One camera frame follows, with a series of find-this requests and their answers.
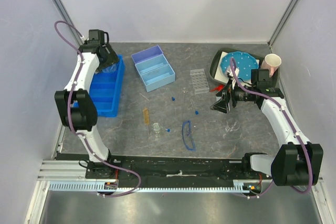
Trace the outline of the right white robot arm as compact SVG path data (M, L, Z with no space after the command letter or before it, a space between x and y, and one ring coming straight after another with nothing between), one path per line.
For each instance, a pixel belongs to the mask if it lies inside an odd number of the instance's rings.
M302 133L291 116L284 95L272 86L265 69L253 69L254 83L243 86L238 80L238 69L228 67L228 83L216 94L211 110L228 113L238 102L253 102L268 119L279 143L275 156L264 153L246 153L240 166L248 179L259 172L269 175L277 186L307 186L318 182L323 158L320 144L313 144Z

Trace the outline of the small glass beaker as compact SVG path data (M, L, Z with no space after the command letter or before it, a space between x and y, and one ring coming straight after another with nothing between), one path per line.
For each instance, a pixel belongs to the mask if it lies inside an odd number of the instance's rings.
M161 126L159 123L153 123L152 125L152 129L153 129L153 132L155 134L155 137L158 137L159 136L159 133L161 131Z

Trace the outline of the clear flask white cap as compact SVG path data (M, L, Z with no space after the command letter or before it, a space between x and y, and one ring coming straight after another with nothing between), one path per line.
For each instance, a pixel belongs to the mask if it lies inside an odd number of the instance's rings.
M114 73L117 71L117 68L118 68L118 64L115 63L115 64L112 64L104 69L101 70L101 72L103 73Z

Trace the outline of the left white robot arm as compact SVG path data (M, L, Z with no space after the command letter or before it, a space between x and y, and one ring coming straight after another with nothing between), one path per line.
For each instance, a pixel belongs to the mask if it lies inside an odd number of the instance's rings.
M63 126L82 141L89 161L99 163L97 173L103 178L111 178L115 165L108 161L110 151L98 132L98 112L89 89L95 73L118 63L119 57L109 44L108 33L99 29L89 30L88 39L75 49L74 72L64 89L54 95L57 110Z

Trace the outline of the red cap wash bottle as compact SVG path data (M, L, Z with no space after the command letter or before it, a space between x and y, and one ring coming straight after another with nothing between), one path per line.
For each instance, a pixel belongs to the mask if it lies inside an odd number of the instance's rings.
M215 88L211 89L210 92L220 92L225 86L223 84L216 86Z

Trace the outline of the glass funnel dish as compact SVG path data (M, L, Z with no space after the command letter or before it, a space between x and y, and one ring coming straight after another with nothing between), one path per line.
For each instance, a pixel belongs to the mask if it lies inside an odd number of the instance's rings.
M228 119L225 126L224 139L229 139L240 129L240 122L237 119Z

